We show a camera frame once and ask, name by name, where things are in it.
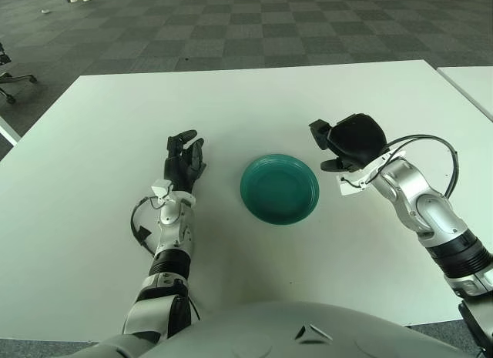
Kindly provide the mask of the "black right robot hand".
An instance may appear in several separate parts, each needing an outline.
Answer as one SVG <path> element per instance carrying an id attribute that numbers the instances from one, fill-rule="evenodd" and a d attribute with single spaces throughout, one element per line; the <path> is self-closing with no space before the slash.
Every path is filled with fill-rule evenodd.
<path id="1" fill-rule="evenodd" d="M 320 164 L 325 172 L 355 172 L 388 151 L 384 131 L 363 113 L 350 115 L 336 125 L 318 119 L 309 128 L 319 148 L 336 156 Z"/>

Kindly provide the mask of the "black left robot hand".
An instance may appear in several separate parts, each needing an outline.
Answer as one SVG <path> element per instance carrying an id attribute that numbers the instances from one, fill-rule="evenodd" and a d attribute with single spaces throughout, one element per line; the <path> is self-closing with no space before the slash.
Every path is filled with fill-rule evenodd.
<path id="1" fill-rule="evenodd" d="M 173 189 L 188 193 L 203 171 L 206 163 L 203 161 L 203 138 L 196 138 L 195 129 L 181 132 L 167 139 L 168 156 L 164 162 L 164 179 L 173 184 Z"/>

